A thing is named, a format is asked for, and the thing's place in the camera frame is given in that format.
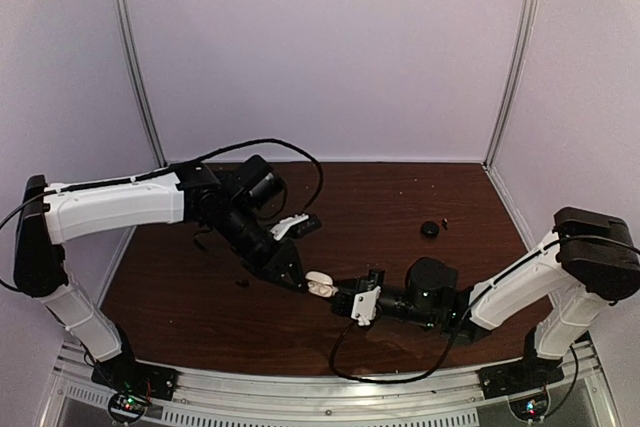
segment black mounting bracket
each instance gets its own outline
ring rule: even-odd
[[[246,263],[245,267],[261,280],[294,292],[305,293],[307,291],[298,249],[291,239],[287,238],[281,241],[276,253],[263,267],[257,269]]]
[[[485,399],[509,396],[541,389],[560,382],[564,373],[560,366],[553,369],[535,369],[524,360],[484,367],[478,372]]]
[[[175,390],[178,372],[169,367],[161,367],[158,365],[143,364],[136,361],[136,373],[144,380],[131,389],[128,394],[133,394],[141,398],[147,395],[159,400],[172,400],[173,391]],[[113,388],[104,376],[104,373],[97,367],[94,367],[91,374],[91,381],[98,385]]]

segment wood grain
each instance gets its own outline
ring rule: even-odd
[[[292,213],[315,186],[310,164],[277,165],[290,186]],[[387,271],[402,285],[406,269],[430,256],[459,270],[459,288],[499,272],[524,247],[497,194],[474,164],[327,164],[325,189],[311,211],[323,228],[298,242],[305,270],[336,279]],[[437,239],[419,233],[425,220],[448,220]],[[311,295],[260,282],[240,266],[223,239],[192,244],[193,225],[137,229],[103,305],[127,331],[139,358],[184,367],[276,375],[329,373],[327,357],[348,322]],[[247,279],[249,287],[236,281]],[[456,347],[446,366],[521,355],[524,336],[550,311],[546,299],[486,339]],[[428,369],[445,342],[436,332],[380,321],[353,329],[339,365],[365,374]]]

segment white panel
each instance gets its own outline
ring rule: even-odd
[[[640,242],[640,0],[541,0],[497,161],[538,239],[565,205],[628,221]],[[628,427],[640,405],[640,301],[592,333]]]
[[[521,1],[129,6],[170,159],[277,136],[325,160],[478,161],[500,105]],[[280,148],[265,152],[297,158]]]
[[[155,179],[54,194],[47,197],[45,214],[51,242],[62,244],[76,237],[120,227],[182,222],[184,192],[174,173]],[[51,189],[67,184],[52,183]]]
[[[27,178],[50,181],[134,174],[151,155],[124,67],[112,0],[0,0],[0,213]],[[11,223],[0,236],[0,276],[11,281]],[[69,265],[97,295],[122,237],[70,242]],[[0,289],[0,424],[34,424],[61,341],[38,302]]]

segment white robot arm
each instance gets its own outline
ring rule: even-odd
[[[441,326],[451,345],[480,340],[519,310],[555,293],[553,311],[525,339],[523,359],[480,371],[486,398],[540,388],[562,379],[563,356],[603,309],[640,289],[637,249],[623,220],[567,207],[555,221],[538,246],[465,290],[455,290],[455,269],[425,257],[408,270],[404,288],[385,285],[384,271],[372,270],[367,277],[335,284],[326,274],[309,272],[309,291],[361,327],[382,317],[427,330]]]
[[[89,184],[47,185],[43,176],[34,176],[27,183],[24,197],[29,202],[18,223],[16,287],[44,304],[82,342],[108,385],[123,392],[146,392],[146,381],[158,372],[144,371],[123,330],[100,312],[67,273],[62,245],[103,230],[196,222],[225,237],[256,277],[305,292],[293,239],[319,228],[319,219],[300,214],[266,227],[255,215],[283,188],[282,179],[259,156],[235,170],[215,174],[205,165],[185,163],[130,179]]]

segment enclosure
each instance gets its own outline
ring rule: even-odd
[[[300,244],[309,270],[375,264],[400,283],[428,255],[473,285],[540,242],[564,206],[621,217],[638,237],[638,2],[0,0],[0,202],[11,211],[34,174],[131,176],[275,137],[325,165],[324,226]],[[252,153],[303,202],[315,177],[285,149],[234,152],[214,168]],[[447,230],[425,240],[425,220]],[[7,281],[14,228],[0,243]],[[140,425],[520,425],[506,398],[482,397],[475,372],[520,356],[557,298],[454,349],[434,377],[376,390],[325,377],[344,319],[254,279],[236,285],[249,278],[237,260],[215,238],[209,257],[195,250],[195,230],[65,245],[68,270],[131,331],[141,360],[181,369],[184,402],[160,403]],[[108,389],[92,390],[82,351],[37,301],[0,296],[0,424],[110,425],[97,408]],[[639,315],[637,295],[621,301],[576,344],[579,384],[557,425],[635,425]],[[359,335],[343,357],[359,374],[426,370],[444,345],[402,324]],[[571,383],[570,354],[564,370],[552,400]]]

